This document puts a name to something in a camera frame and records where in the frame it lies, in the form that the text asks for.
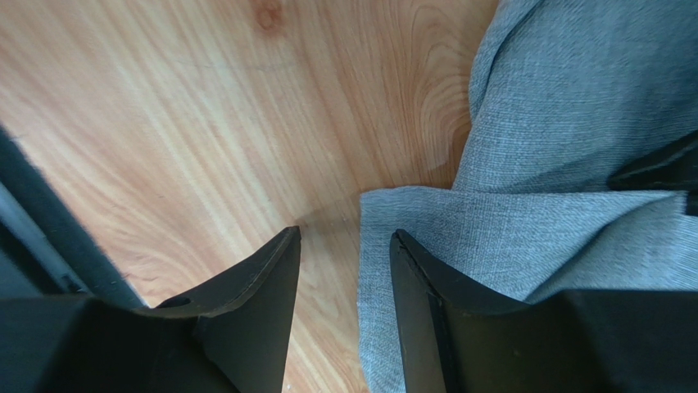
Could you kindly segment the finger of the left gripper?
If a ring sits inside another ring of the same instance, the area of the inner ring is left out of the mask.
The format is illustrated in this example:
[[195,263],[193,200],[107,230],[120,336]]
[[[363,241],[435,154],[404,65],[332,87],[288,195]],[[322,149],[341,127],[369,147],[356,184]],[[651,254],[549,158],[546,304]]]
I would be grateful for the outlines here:
[[697,190],[697,132],[642,156],[608,178],[615,191]]

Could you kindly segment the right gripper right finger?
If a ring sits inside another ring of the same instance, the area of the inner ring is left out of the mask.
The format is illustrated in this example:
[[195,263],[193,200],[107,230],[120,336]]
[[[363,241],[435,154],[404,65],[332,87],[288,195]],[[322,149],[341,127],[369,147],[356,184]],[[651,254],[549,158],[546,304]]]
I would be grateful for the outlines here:
[[441,261],[404,229],[390,241],[392,292],[408,392],[462,392],[447,308],[506,314],[524,303],[486,287]]

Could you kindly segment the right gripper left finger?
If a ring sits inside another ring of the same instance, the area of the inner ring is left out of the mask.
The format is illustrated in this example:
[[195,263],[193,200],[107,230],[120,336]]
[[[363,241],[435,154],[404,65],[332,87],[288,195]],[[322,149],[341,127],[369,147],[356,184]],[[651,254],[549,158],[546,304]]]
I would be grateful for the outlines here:
[[301,230],[145,315],[161,334],[135,392],[279,392],[297,294]]

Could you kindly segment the grey cloth napkin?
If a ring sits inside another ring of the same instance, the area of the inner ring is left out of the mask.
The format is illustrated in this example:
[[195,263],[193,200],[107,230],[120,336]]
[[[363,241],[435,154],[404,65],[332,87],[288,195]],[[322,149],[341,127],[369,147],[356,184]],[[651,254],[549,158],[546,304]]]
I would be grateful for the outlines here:
[[405,390],[389,267],[398,229],[516,300],[697,288],[687,188],[608,185],[697,130],[696,2],[502,1],[474,59],[469,110],[450,189],[360,199],[360,359],[372,392]]

